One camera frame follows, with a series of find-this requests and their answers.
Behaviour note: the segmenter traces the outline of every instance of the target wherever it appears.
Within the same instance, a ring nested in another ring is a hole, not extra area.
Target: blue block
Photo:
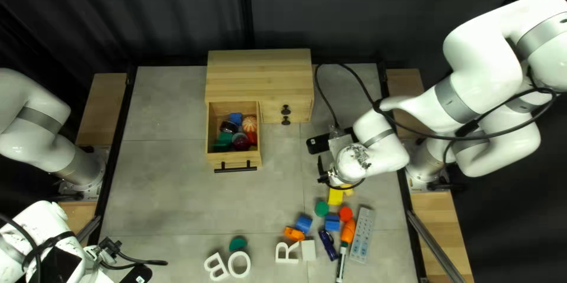
[[[309,232],[309,228],[311,228],[311,222],[313,222],[313,220],[310,217],[301,215],[295,223],[295,228],[303,233],[307,233]]]
[[[338,215],[334,215],[334,214],[328,214],[325,219],[327,221],[340,221],[341,218]]]
[[[334,221],[334,220],[325,221],[325,230],[339,231],[340,229],[341,229],[341,223],[339,221]]]

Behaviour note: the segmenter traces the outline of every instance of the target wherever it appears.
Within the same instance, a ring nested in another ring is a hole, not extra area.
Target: remote control
[[[351,260],[365,264],[370,248],[374,224],[374,211],[361,207],[358,212],[358,221],[354,230],[354,240],[351,247]]]

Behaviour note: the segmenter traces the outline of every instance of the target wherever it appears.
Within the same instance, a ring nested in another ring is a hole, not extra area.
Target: white letter
[[[237,272],[234,272],[234,268],[232,267],[232,262],[234,262],[234,259],[237,258],[238,256],[242,256],[246,259],[246,270],[244,272],[240,273],[240,274],[238,274]],[[232,276],[236,277],[237,279],[239,279],[241,277],[248,276],[248,274],[250,273],[250,257],[246,254],[246,252],[236,251],[230,256],[230,258],[229,258],[229,272]]]
[[[211,268],[210,264],[214,260],[216,260],[218,264],[215,265],[214,268]],[[209,276],[213,281],[220,281],[222,279],[226,279],[229,276],[229,274],[226,272],[226,267],[224,267],[224,264],[222,263],[221,255],[218,252],[209,256],[209,258],[205,260],[205,270],[209,272]],[[214,274],[219,270],[222,271],[221,274],[215,276]]]
[[[294,250],[299,246],[299,242],[295,242],[292,246],[287,247],[285,242],[280,242],[276,245],[276,263],[287,263],[287,264],[298,264],[298,258],[289,258],[289,252]],[[285,258],[280,258],[280,250],[281,248],[285,249]]]

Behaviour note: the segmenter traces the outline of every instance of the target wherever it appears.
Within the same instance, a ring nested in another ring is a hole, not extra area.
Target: wooden cabinet
[[[253,151],[213,152],[211,145],[219,126],[230,113],[254,114],[259,123],[309,122],[313,99],[309,49],[209,51],[205,87],[209,162],[215,168],[222,162],[225,168],[245,167],[247,161],[252,166],[261,165],[259,147]]]

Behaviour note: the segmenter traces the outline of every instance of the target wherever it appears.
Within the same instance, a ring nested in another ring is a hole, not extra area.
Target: green toy
[[[242,238],[234,238],[232,239],[232,241],[230,242],[230,246],[229,246],[229,250],[231,252],[234,252],[238,249],[242,249],[246,247],[246,240],[242,239]]]
[[[329,213],[329,205],[324,201],[317,202],[317,205],[315,206],[315,214],[320,217],[324,217],[327,213]]]

